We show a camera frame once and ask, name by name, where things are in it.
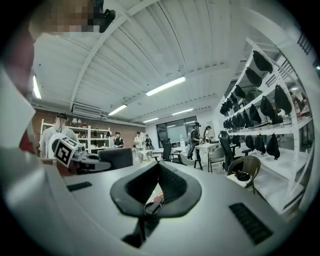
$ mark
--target ceiling light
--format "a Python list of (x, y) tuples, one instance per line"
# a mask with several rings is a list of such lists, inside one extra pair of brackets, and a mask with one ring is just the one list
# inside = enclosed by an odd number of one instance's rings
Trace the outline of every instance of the ceiling light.
[(33, 76), (33, 92), (34, 92), (34, 95), (36, 96), (37, 99), (42, 99), (41, 95), (40, 95), (40, 91), (39, 91), (39, 88), (38, 88), (38, 83), (37, 83), (37, 79), (36, 79), (35, 75)]
[(171, 81), (171, 82), (168, 82), (168, 83), (166, 83), (166, 84), (164, 84), (164, 85), (159, 86), (158, 88), (155, 88), (155, 89), (147, 92), (146, 95), (148, 95), (148, 96), (154, 95), (154, 94), (156, 94), (156, 93), (158, 93), (158, 92), (161, 92), (161, 91), (164, 90), (164, 89), (167, 89), (167, 88), (169, 88), (169, 87), (171, 87), (171, 86), (175, 86), (175, 85), (180, 84), (180, 83), (182, 83), (182, 82), (184, 82), (184, 81), (186, 81), (186, 78), (185, 78), (184, 76), (183, 76), (183, 77), (180, 77), (180, 78), (178, 78), (178, 79), (176, 79), (176, 80), (173, 80), (173, 81)]
[(113, 116), (115, 113), (118, 113), (120, 110), (123, 110), (127, 107), (127, 105), (122, 105), (120, 107), (118, 107), (117, 109), (115, 109), (114, 111), (112, 111), (108, 116)]
[(143, 123), (148, 123), (148, 122), (155, 121), (155, 120), (159, 120), (159, 118), (150, 119), (150, 120), (144, 121)]
[(190, 108), (190, 109), (187, 109), (187, 110), (184, 110), (184, 111), (180, 111), (180, 112), (177, 112), (177, 113), (173, 113), (172, 115), (175, 116), (175, 115), (179, 115), (179, 114), (182, 114), (182, 113), (185, 113), (185, 112), (189, 112), (189, 111), (192, 111), (194, 110), (193, 108)]

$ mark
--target white table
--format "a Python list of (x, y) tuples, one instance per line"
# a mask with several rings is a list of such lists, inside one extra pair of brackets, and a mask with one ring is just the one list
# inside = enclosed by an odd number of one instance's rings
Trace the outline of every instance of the white table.
[(195, 146), (196, 150), (206, 150), (206, 157), (208, 158), (208, 171), (209, 171), (209, 152), (210, 149), (216, 149), (219, 143), (204, 143), (198, 146)]

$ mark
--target black vent grille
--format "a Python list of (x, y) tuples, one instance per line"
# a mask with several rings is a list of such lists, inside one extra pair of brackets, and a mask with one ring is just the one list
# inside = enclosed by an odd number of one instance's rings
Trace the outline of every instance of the black vent grille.
[(243, 204), (229, 206), (255, 245), (272, 236), (272, 232)]
[(76, 191), (76, 190), (82, 190), (82, 189), (85, 189), (90, 186), (92, 186), (92, 184), (90, 182), (82, 182), (82, 183), (78, 183), (78, 184), (74, 184), (74, 185), (69, 185), (66, 187), (70, 192), (72, 192), (72, 191)]

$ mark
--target wicker chair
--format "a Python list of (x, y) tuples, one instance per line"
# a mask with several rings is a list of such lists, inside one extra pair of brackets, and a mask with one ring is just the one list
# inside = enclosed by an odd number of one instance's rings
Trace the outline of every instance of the wicker chair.
[[(243, 167), (242, 167), (241, 172), (250, 175), (249, 181), (240, 181), (237, 179), (235, 174), (232, 173), (234, 168), (240, 163), (243, 163)], [(254, 179), (258, 175), (260, 167), (261, 167), (261, 163), (260, 163), (259, 158), (255, 157), (253, 155), (243, 156), (243, 157), (236, 159), (235, 161), (233, 161), (230, 164), (230, 166), (228, 168), (227, 178), (236, 182), (237, 184), (244, 187), (245, 189), (252, 186), (253, 193), (255, 194)]]

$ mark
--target air conditioner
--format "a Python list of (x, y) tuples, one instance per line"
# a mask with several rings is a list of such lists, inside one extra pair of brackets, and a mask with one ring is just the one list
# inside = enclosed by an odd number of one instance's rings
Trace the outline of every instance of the air conditioner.
[(72, 107), (72, 113), (82, 117), (88, 118), (100, 118), (102, 116), (102, 110), (93, 106), (74, 103)]

